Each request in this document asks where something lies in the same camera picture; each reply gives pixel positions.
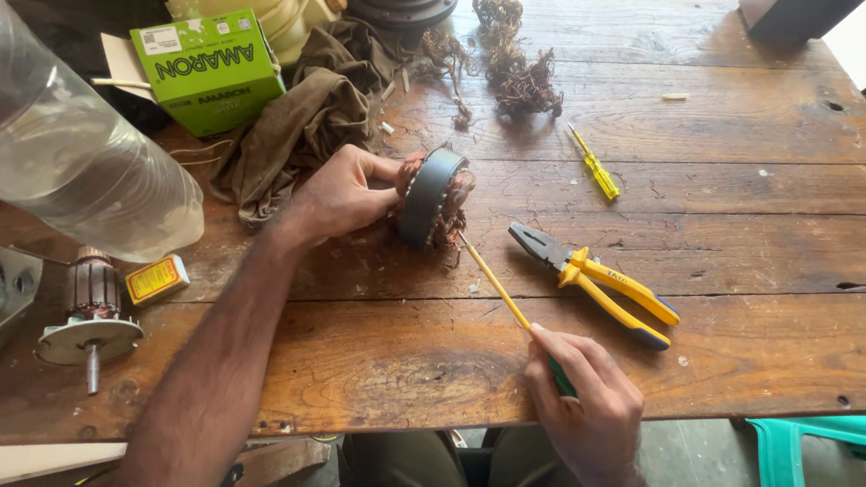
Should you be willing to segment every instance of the green box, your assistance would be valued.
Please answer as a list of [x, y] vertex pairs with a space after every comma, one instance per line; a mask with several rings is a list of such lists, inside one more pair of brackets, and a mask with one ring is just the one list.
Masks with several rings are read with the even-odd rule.
[[159, 105], [197, 137], [258, 117], [286, 92], [252, 9], [130, 34]]

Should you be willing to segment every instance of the cardboard box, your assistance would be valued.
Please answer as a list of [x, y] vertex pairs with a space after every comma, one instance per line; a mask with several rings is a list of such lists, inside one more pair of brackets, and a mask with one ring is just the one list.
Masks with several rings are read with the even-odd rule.
[[171, 254], [126, 276], [132, 304], [146, 306], [190, 285], [184, 262]]
[[124, 89], [156, 101], [197, 137], [240, 126], [286, 92], [252, 9], [130, 34], [131, 43], [102, 35], [112, 77], [146, 76], [152, 94]]

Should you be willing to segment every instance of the yellow plastic container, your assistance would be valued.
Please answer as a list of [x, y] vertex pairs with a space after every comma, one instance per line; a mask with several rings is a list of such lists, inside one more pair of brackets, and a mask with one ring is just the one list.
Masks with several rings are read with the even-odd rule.
[[298, 60], [313, 27], [340, 17], [346, 0], [169, 0], [166, 5], [176, 21], [251, 8], [277, 60], [286, 66]]

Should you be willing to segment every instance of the pliers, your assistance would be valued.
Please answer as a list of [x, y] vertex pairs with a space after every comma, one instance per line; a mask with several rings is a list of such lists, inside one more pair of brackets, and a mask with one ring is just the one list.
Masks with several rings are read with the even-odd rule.
[[669, 325], [680, 322], [680, 314], [655, 293], [638, 282], [623, 276], [622, 273], [608, 269], [600, 263], [586, 260], [589, 248], [580, 250], [557, 242], [543, 231], [537, 231], [522, 224], [511, 224], [508, 233], [524, 248], [529, 255], [555, 270], [559, 277], [559, 288], [577, 284], [583, 288], [605, 311], [626, 327], [628, 332], [654, 350], [667, 350], [670, 340], [663, 334], [648, 327], [643, 322], [622, 309], [590, 277], [605, 284], [646, 308], [650, 313]]

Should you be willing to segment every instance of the shaft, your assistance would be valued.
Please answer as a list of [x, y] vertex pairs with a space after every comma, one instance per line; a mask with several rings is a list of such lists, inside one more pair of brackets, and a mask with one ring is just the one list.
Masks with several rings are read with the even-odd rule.
[[94, 343], [87, 345], [87, 394], [94, 395], [100, 386], [100, 353]]

